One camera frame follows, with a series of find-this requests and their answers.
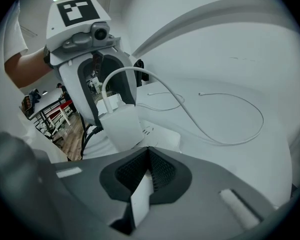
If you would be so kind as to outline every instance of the white table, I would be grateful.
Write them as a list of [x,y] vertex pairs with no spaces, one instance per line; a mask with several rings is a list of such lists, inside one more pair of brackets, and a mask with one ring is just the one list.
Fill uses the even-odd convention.
[[58,132],[58,127],[59,127],[60,125],[56,125],[56,124],[54,123],[54,119],[55,119],[57,116],[59,116],[59,114],[57,114],[57,115],[56,115],[55,117],[53,117],[53,118],[51,118],[50,115],[54,114],[54,113],[57,112],[57,111],[60,111],[61,115],[63,116],[63,118],[65,119],[65,121],[67,122],[67,124],[68,124],[69,126],[71,125],[67,113],[64,111],[63,108],[61,108],[60,106],[58,106],[57,108],[55,108],[54,110],[52,110],[51,112],[49,112],[49,113],[46,114],[46,116],[47,116],[49,122],[50,122],[50,123],[53,125],[53,127],[54,127],[54,131],[52,132],[52,135],[53,135],[55,132]]
[[44,110],[47,106],[56,102],[60,98],[61,94],[61,89],[56,88],[53,91],[49,91],[45,95],[41,95],[41,99],[39,99],[39,102],[34,105],[35,111],[33,115],[29,117],[29,119],[33,119],[39,111]]
[[[198,93],[229,93],[257,106],[264,116],[264,126],[254,140],[236,146],[218,146],[203,141],[207,137],[195,126],[182,107],[169,111],[152,111],[137,107],[139,118],[150,121],[181,135],[183,154],[218,164],[262,193],[274,206],[290,198],[292,164],[288,142],[271,104],[260,92],[224,82],[198,79],[166,80],[171,88],[185,98],[185,105],[215,139],[239,142],[258,131],[260,114],[247,102],[231,96],[199,96]],[[167,92],[159,82],[137,88],[137,102],[167,109],[176,106],[171,94],[148,96],[147,93]],[[84,159],[116,153],[102,131],[88,142]]]

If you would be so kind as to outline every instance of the wooden floor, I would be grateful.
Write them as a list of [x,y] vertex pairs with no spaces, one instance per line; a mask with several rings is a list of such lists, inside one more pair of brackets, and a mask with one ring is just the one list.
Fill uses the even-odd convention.
[[[91,94],[94,100],[94,103],[102,99],[101,95],[97,95],[95,93]],[[63,140],[59,140],[57,144],[62,145],[61,150],[67,155],[67,157],[71,161],[80,160],[81,159],[81,140],[82,135],[84,133],[84,129],[82,126],[82,122],[80,119],[80,115],[78,112],[71,113],[69,116],[69,121],[71,125],[68,125],[66,121],[63,122],[64,128],[60,127],[59,131],[54,136],[56,140],[59,137],[63,137]]]

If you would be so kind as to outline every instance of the black plastic part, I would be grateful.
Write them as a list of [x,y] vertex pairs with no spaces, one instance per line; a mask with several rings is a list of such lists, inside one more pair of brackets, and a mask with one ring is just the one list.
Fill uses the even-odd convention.
[[149,197],[150,205],[174,203],[192,181],[188,167],[153,147],[142,148],[109,164],[101,171],[99,179],[110,198],[128,203],[148,169],[154,190]]
[[117,219],[110,225],[110,227],[126,235],[130,235],[131,232],[136,228],[131,201],[126,205],[123,218]]
[[85,76],[85,67],[87,65],[92,65],[93,64],[93,59],[92,58],[89,58],[85,61],[83,61],[80,66],[78,67],[78,78],[79,78],[79,81],[80,81],[80,84],[81,84],[81,88],[83,90],[83,93],[84,93],[84,96],[85,96],[85,99],[86,101],[88,102],[88,105],[92,111],[92,115],[93,115],[93,119],[94,119],[94,123],[96,126],[98,127],[101,127],[101,122],[98,118],[98,115],[99,115],[99,111],[97,109],[97,106],[94,102],[94,99],[92,98],[91,96],[91,93],[90,93],[90,90],[87,86],[87,83],[86,83],[86,76]]
[[45,64],[47,64],[50,68],[54,68],[51,63],[50,63],[50,51],[47,47],[47,45],[44,46],[44,49],[43,49],[43,61]]
[[81,149],[85,144],[85,141],[87,139],[87,132],[91,126],[92,126],[91,124],[88,124],[88,126],[83,130],[82,139],[81,139]]
[[34,231],[40,229],[39,235],[43,239],[65,239],[62,221],[53,201],[38,180],[43,178],[39,165],[33,150],[22,139],[0,133],[2,201],[19,222]]
[[90,138],[91,138],[93,135],[95,135],[95,134],[101,132],[102,130],[103,130],[103,127],[102,127],[102,126],[97,126],[96,128],[94,128],[94,129],[92,130],[92,132],[91,132],[91,133],[89,134],[89,136],[86,138],[86,140],[84,141],[83,146],[81,147],[81,152],[80,152],[80,154],[81,154],[81,159],[83,159],[83,157],[84,157],[84,151],[85,151],[86,145],[88,144],[88,141],[90,140]]
[[[132,186],[135,186],[134,183],[128,184],[125,182],[124,178],[117,178],[116,171],[117,169],[121,168],[122,166],[125,166],[126,164],[131,164],[131,161],[138,156],[145,156],[145,154],[148,152],[148,148],[144,147],[135,153],[120,159],[119,161],[116,161],[114,163],[109,164],[106,166],[100,173],[100,183],[104,190],[107,192],[110,198],[114,200],[129,202],[131,195],[134,193],[134,190]],[[142,177],[146,173],[145,166],[140,167],[133,167],[133,172],[126,172],[126,174],[131,173],[131,176],[134,176],[136,178],[135,182],[140,183],[142,180]]]
[[107,37],[107,31],[103,28],[99,28],[94,32],[95,39],[101,41]]
[[80,116],[80,120],[81,120],[81,123],[82,123],[83,131],[85,131],[86,130],[85,120],[84,120],[84,118],[82,117],[82,115],[80,113],[79,113],[79,116]]
[[[98,74],[99,81],[103,83],[110,73],[123,67],[124,65],[118,58],[111,55],[105,55]],[[115,74],[109,80],[107,86],[109,87],[109,91],[120,94],[122,101],[125,104],[136,105],[136,101],[131,94],[126,72]]]
[[[134,67],[136,68],[141,68],[141,69],[144,69],[145,68],[145,65],[144,65],[144,62],[141,60],[141,59],[138,59],[134,65]],[[140,72],[140,71],[134,71],[134,76],[135,76],[135,80],[136,80],[136,87],[140,87],[142,86],[142,78],[143,78],[143,72]]]
[[149,75],[147,73],[142,72],[141,80],[145,82],[149,81]]

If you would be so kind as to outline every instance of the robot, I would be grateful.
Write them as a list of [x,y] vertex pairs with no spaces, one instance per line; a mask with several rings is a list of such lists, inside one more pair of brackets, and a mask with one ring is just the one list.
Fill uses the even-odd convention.
[[[49,63],[77,110],[97,127],[102,124],[86,76],[97,70],[102,82],[114,70],[131,66],[118,39],[110,35],[109,20],[96,0],[64,0],[51,5],[47,24]],[[135,105],[132,71],[117,74],[109,88]],[[2,155],[7,149],[8,163]],[[131,196],[147,170],[153,194],[148,214],[136,226]],[[51,164],[43,151],[4,133],[0,194],[31,230],[67,240],[258,239],[263,233],[256,229],[274,211],[264,196],[223,167],[175,151],[135,147]]]

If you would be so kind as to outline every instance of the person's arm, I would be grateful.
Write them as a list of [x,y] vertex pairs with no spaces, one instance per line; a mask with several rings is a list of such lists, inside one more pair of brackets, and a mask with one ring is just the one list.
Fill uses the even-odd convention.
[[52,70],[44,62],[44,48],[29,55],[13,55],[5,62],[4,69],[18,88],[32,84]]
[[62,86],[61,90],[62,90],[62,97],[64,98],[67,93],[67,88],[65,86]]
[[29,96],[26,96],[24,100],[21,102],[21,111],[26,114],[26,110],[31,107],[31,102]]

